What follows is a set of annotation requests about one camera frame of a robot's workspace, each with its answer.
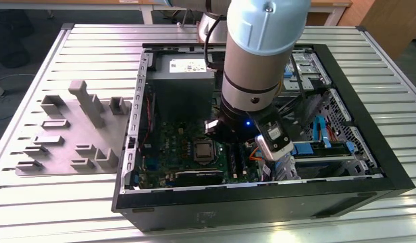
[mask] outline floor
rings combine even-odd
[[[34,34],[22,39],[22,44],[30,54],[30,63],[16,69],[5,69],[0,65],[0,77],[21,73],[36,74],[62,23],[142,24],[138,11],[53,11],[54,17],[52,19],[46,19],[48,14],[42,10],[29,10],[26,14],[34,27]],[[170,23],[170,20],[158,11],[153,12],[152,15],[154,24]],[[178,14],[177,19],[182,19],[182,13]],[[416,45],[413,43],[394,62],[416,86]],[[30,81],[32,77],[28,75],[13,76],[0,81],[0,86],[6,91],[5,96],[0,98],[0,137],[29,88]]]

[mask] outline slotted aluminum surface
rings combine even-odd
[[[352,27],[308,27],[298,43],[328,45],[416,185],[416,88],[370,40]],[[114,175],[14,175],[24,156],[17,152],[33,136],[26,125],[45,118],[44,95],[72,99],[69,82],[84,79],[88,92],[101,99],[130,100],[141,43],[196,41],[194,26],[76,25],[61,30],[0,142],[0,242],[416,242],[416,189],[334,219],[142,234],[110,212]]]

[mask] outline screw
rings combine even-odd
[[[257,103],[258,103],[258,101],[260,101],[260,98],[253,97],[249,101],[250,101],[253,104],[257,104]]]

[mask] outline gray 3d printed part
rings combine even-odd
[[[92,102],[92,97],[86,93],[86,83],[84,80],[73,80],[68,91],[72,95],[76,96],[80,107],[84,110],[93,126],[101,128],[105,125],[105,122],[100,116],[98,110],[94,103]]]
[[[93,106],[94,106],[94,109],[102,113],[105,111],[105,109],[102,108],[102,105],[101,105],[101,102],[98,100],[98,97],[97,95],[89,95],[90,97],[90,100],[92,100],[92,103],[93,103]]]
[[[106,101],[100,102],[104,112],[100,114],[105,126],[96,128],[86,117],[77,100],[65,100],[65,106],[58,106],[60,119],[65,119],[70,124],[66,128],[44,129],[38,126],[36,136],[62,137],[62,145],[44,144],[48,154],[30,154],[29,157],[42,164],[41,170],[21,171],[16,174],[25,175],[70,175],[70,174],[102,174],[114,173],[117,167],[101,167],[94,161],[94,152],[98,148],[104,153],[109,150],[120,156],[125,139],[125,127],[128,115],[113,115]],[[89,170],[74,169],[70,164],[73,159],[88,158],[94,167]]]
[[[20,161],[16,165],[16,168],[20,171],[38,171],[42,168],[42,165],[33,159],[26,161]]]
[[[118,158],[114,155],[112,149],[108,149],[106,155],[104,155],[101,150],[97,149],[94,153],[94,161],[101,168],[114,168],[118,165]]]
[[[64,138],[61,136],[36,136],[32,143],[61,145],[64,143]]]
[[[76,170],[93,169],[94,165],[88,158],[72,159],[70,167]]]
[[[125,115],[128,113],[128,107],[122,97],[112,97],[109,100],[109,108],[113,115]]]
[[[58,128],[68,128],[70,126],[68,120],[65,119],[53,119],[53,120],[45,120],[41,123],[41,127],[44,129],[58,129]]]
[[[58,95],[46,95],[41,100],[41,108],[48,115],[60,115],[58,106],[65,105],[65,102]]]
[[[48,153],[48,150],[42,145],[30,145],[25,147],[22,152],[28,156],[36,156],[36,155],[45,155]]]
[[[81,157],[94,156],[96,147],[92,144],[76,144],[74,151]]]

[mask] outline power supply label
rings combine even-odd
[[[169,72],[206,72],[205,61],[204,59],[172,59]]]

